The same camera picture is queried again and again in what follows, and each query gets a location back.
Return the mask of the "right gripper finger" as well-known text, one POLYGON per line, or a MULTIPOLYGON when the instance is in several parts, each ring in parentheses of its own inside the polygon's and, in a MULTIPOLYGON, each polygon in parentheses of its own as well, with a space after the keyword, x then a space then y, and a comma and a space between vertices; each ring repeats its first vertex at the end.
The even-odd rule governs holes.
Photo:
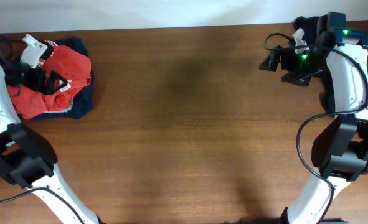
POLYGON ((290 83, 290 84, 294 84, 296 86, 308 86, 310 83, 310 80, 311 80, 310 75, 305 75, 305 74, 298 75, 298 74, 291 73, 291 72, 288 72, 281 77, 281 81, 290 83))
POLYGON ((277 45, 272 50, 270 50, 267 57, 259 65, 260 70, 272 72, 275 72, 277 70, 277 66, 281 60, 281 53, 278 51, 278 49, 281 49, 280 45, 277 45))

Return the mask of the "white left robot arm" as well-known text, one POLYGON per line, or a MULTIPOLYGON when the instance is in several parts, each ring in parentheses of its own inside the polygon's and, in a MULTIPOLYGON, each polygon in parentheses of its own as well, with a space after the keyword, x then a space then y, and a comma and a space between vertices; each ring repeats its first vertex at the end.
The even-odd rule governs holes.
POLYGON ((22 123, 45 111, 73 111, 92 89, 81 40, 60 43, 31 35, 19 58, 0 49, 0 177, 38 196, 63 223, 100 223, 68 186, 50 142, 22 123))

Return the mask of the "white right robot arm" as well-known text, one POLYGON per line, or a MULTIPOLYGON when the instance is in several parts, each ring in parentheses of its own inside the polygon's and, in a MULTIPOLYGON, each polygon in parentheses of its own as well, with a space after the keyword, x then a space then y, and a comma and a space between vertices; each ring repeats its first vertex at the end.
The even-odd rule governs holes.
POLYGON ((368 39, 346 26, 346 16, 330 12, 297 17, 288 45, 268 48, 261 70, 285 71, 281 80, 308 86, 321 79, 324 115, 332 122, 314 140, 304 189, 286 207, 280 223, 324 223, 337 195, 368 174, 368 39))

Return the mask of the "orange FRAM t-shirt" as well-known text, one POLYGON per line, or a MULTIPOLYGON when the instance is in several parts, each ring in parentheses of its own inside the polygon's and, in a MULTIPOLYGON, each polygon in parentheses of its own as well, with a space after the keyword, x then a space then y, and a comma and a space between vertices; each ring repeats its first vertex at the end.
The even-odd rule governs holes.
POLYGON ((72 38, 56 43, 47 41, 54 51, 47 60, 42 60, 40 67, 50 76, 53 70, 63 76, 68 85, 52 95, 40 94, 40 107, 44 111, 62 111, 67 109, 73 98, 91 82, 91 61, 83 52, 80 39, 72 38))

